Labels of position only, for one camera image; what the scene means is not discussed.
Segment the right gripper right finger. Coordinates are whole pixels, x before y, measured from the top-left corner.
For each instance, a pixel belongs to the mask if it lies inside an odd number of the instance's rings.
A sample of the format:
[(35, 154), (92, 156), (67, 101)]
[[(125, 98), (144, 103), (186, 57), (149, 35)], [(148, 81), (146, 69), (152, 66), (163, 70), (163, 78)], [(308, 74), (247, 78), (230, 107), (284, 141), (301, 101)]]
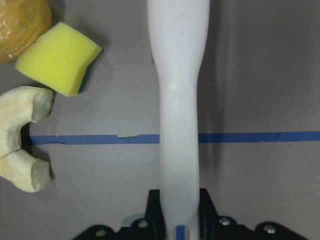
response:
[(207, 189), (199, 191), (199, 227), (202, 240), (305, 240), (295, 231), (273, 221), (247, 228), (227, 215), (219, 215)]

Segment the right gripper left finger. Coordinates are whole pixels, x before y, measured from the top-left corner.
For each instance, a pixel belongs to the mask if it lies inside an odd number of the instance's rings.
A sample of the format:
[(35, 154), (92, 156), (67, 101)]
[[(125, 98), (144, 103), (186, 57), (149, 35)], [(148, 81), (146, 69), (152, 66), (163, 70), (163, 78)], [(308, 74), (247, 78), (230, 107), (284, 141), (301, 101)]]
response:
[(75, 240), (164, 240), (166, 227), (160, 204), (160, 191), (148, 192), (145, 212), (127, 216), (118, 231), (102, 224), (88, 227)]

